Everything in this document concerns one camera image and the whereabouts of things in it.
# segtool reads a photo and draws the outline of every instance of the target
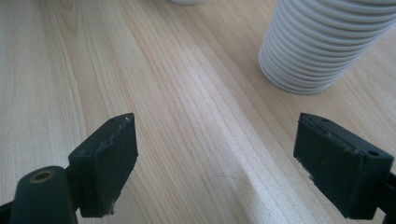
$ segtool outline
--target wooden surface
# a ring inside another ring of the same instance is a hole
[[[396,156],[396,27],[330,89],[295,95],[258,65],[275,5],[0,1],[0,203],[134,112],[140,156],[116,214],[80,223],[356,223],[293,158],[297,120],[332,119]]]

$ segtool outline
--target white object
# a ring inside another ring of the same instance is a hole
[[[282,90],[324,91],[395,22],[396,1],[278,0],[260,68]]]
[[[193,6],[204,2],[205,0],[172,0],[173,3],[183,6]]]

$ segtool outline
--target wood grain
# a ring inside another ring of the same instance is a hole
[[[292,157],[297,119],[332,119],[396,156],[396,27],[331,88],[295,95],[258,66],[275,6],[0,1],[0,204],[134,112],[140,155],[116,214],[80,223],[356,223]]]

